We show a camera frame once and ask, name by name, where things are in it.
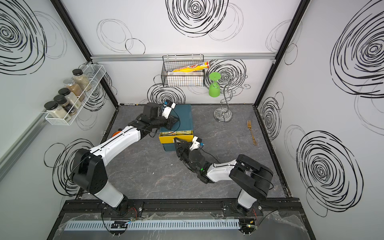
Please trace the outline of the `yellow drawer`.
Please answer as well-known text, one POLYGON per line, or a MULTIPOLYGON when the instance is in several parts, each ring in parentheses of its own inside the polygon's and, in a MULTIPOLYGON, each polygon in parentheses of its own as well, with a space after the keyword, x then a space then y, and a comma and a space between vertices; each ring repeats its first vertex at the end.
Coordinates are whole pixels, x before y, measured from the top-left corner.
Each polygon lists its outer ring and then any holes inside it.
POLYGON ((174 138, 192 142, 194 138, 194 131, 161 132, 159 134, 159 140, 161 144, 172 144, 174 143, 174 138))

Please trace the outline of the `teal drawer cabinet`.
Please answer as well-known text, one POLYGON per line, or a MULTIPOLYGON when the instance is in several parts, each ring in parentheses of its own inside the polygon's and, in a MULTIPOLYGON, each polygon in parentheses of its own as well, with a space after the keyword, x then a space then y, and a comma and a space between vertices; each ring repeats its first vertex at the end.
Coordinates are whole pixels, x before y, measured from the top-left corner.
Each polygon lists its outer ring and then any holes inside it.
MULTIPOLYGON (((192 106, 191 105, 176 105, 174 110, 172 110, 171 115, 178 117, 180 119, 171 130, 166 128, 160 128, 159 134, 161 132, 176 132, 176 131, 194 131, 193 115, 192 115, 192 106)), ((166 152, 175 151, 175 145, 172 144, 162 144, 166 152)))

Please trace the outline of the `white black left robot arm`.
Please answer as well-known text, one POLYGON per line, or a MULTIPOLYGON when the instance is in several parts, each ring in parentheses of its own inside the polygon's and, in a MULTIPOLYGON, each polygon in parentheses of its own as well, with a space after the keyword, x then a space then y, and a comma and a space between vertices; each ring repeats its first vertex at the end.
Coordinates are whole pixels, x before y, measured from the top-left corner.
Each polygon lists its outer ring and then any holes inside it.
POLYGON ((109 182, 106 166, 119 153, 143 139, 153 129, 171 130, 179 121, 179 118, 171 116, 176 105, 170 100, 161 105, 147 103, 142 114, 109 140, 89 150, 79 149, 75 153, 69 179, 113 208, 119 215, 125 215, 128 199, 109 182))

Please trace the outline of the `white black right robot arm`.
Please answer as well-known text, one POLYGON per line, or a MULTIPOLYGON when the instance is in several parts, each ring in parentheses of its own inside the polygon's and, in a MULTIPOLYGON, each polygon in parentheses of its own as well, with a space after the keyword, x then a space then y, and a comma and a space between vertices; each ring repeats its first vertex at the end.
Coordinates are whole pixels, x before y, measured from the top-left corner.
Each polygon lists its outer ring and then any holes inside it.
POLYGON ((230 162, 210 163, 201 153, 204 144, 200 138, 194 137, 192 142, 174 138, 174 145, 179 160, 195 173, 201 182, 214 184, 233 181, 241 188, 235 209, 243 216, 258 200, 264 201, 269 191, 274 188, 273 171, 244 154, 238 155, 230 162))

